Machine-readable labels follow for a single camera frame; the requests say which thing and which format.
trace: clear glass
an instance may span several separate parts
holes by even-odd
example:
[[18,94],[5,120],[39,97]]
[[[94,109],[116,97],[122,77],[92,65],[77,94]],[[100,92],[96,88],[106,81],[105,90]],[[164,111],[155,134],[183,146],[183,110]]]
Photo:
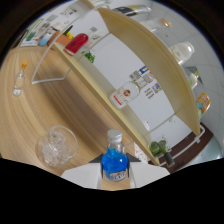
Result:
[[78,141],[66,127],[53,126],[47,135],[42,136],[37,144],[39,160],[51,168],[61,168],[78,152]]
[[123,153],[122,143],[110,143],[107,153],[102,158],[106,178],[113,182],[121,181],[126,176],[128,158]]
[[24,72],[24,69],[21,69],[21,71],[16,74],[15,83],[13,86],[14,96],[19,96],[21,94],[23,89],[24,79],[25,79],[25,72]]
[[164,28],[169,28],[171,26],[170,23],[165,23],[160,18],[155,18],[155,19],[152,19],[152,20],[142,21],[140,23],[143,26],[145,26],[147,29],[149,29],[152,33],[163,30]]

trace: glass bottle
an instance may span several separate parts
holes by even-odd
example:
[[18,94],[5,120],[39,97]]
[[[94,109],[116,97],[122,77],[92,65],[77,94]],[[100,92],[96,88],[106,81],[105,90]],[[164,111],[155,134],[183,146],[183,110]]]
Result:
[[50,28],[47,31],[47,33],[43,36],[43,38],[40,40],[39,45],[44,47],[47,44],[47,42],[51,39],[52,35],[53,35],[53,29]]
[[91,31],[88,34],[80,33],[76,37],[74,37],[69,44],[66,45],[64,51],[73,56],[75,55],[78,50],[88,42],[89,36],[92,35],[93,32],[97,31],[95,27],[91,28]]
[[205,93],[201,93],[201,95],[196,100],[199,119],[201,119],[203,117],[205,112],[210,107],[210,104],[211,104],[211,102],[210,102],[209,96]]
[[195,52],[193,45],[189,42],[178,43],[168,49],[179,65],[182,65],[189,60]]
[[113,9],[113,11],[122,13],[126,16],[135,16],[146,12],[151,12],[151,9],[145,5],[128,5]]
[[126,82],[109,96],[109,100],[116,109],[120,110],[135,99],[140,94],[141,89],[151,81],[150,76],[146,74],[136,81]]
[[19,96],[22,92],[23,84],[24,84],[24,80],[25,80],[24,70],[25,70],[26,66],[27,66],[27,62],[24,61],[22,63],[20,72],[18,72],[16,74],[15,83],[14,83],[14,86],[13,86],[13,95],[14,96]]
[[144,27],[150,30],[152,33],[158,32],[164,28],[172,27],[170,21],[166,19],[155,18],[152,20],[142,21],[140,22]]
[[128,158],[123,152],[122,132],[111,129],[107,132],[108,147],[107,153],[102,158],[103,169],[106,178],[113,182],[121,181],[126,176]]

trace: white wall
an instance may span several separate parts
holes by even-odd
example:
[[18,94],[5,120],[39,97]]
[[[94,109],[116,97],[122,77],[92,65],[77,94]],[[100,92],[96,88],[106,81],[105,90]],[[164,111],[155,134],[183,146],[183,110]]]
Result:
[[195,97],[205,92],[211,100],[211,107],[201,121],[213,132],[221,148],[224,148],[224,73],[218,57],[206,37],[184,17],[156,2],[152,2],[151,9],[149,19],[164,17],[173,24],[172,28],[158,33],[168,46],[184,41],[193,44],[195,53],[183,66],[198,68],[203,85],[198,82],[194,89]]
[[[70,16],[70,22],[79,15],[89,11],[89,8],[83,3],[70,1],[45,14],[43,18],[46,19],[50,15],[56,14],[59,17],[52,24],[57,21],[65,22],[68,18],[61,16],[60,12],[71,4],[77,6],[78,14]],[[155,34],[167,47],[184,41],[189,41],[195,47],[195,53],[184,66],[196,66],[199,69],[204,85],[198,83],[193,93],[195,98],[197,98],[201,92],[205,92],[211,99],[211,107],[202,118],[202,122],[214,133],[220,146],[224,148],[224,73],[212,47],[190,22],[159,3],[149,0],[114,0],[109,6],[113,9],[130,4],[144,4],[152,9],[150,13],[131,17],[136,21],[166,18],[172,22],[172,28]],[[103,33],[108,32],[98,12],[87,13],[84,18],[73,24],[73,29],[70,32],[75,36],[80,32],[88,32],[92,26],[96,26]],[[143,63],[126,46],[119,43],[116,38],[108,37],[97,45],[93,52],[96,55],[95,66],[105,74],[115,88],[119,88],[124,82],[129,81],[128,76],[130,73],[143,66]],[[138,101],[133,101],[130,106],[142,121],[149,122],[151,129],[173,113],[163,91],[160,95],[158,94],[154,97],[148,106],[141,101],[141,98],[139,99]],[[168,121],[152,132],[152,137],[157,138],[164,134],[169,139],[171,146],[177,144],[191,131],[177,117],[174,117],[174,121],[175,123]]]

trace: drinking glass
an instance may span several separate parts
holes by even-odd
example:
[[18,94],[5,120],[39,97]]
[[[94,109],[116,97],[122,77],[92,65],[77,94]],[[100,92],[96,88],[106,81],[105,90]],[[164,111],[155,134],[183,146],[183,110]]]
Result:
[[36,150],[42,163],[51,168],[61,168],[78,152],[78,141],[72,131],[57,125],[40,137]]

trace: bottle cap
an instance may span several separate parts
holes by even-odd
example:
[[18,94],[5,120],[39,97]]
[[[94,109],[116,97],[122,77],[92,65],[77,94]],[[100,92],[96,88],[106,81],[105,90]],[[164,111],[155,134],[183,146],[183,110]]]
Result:
[[191,48],[192,53],[194,53],[194,52],[195,52],[195,50],[194,50],[194,46],[193,46],[191,43],[186,42],[185,44],[187,44],[187,45]]
[[122,132],[117,129],[111,129],[107,132],[108,141],[119,143],[122,141]]
[[22,68],[26,68],[26,66],[27,66],[27,61],[24,61],[24,62],[22,63]]
[[161,19],[160,22],[163,23],[167,27],[172,27],[172,23],[166,19]]

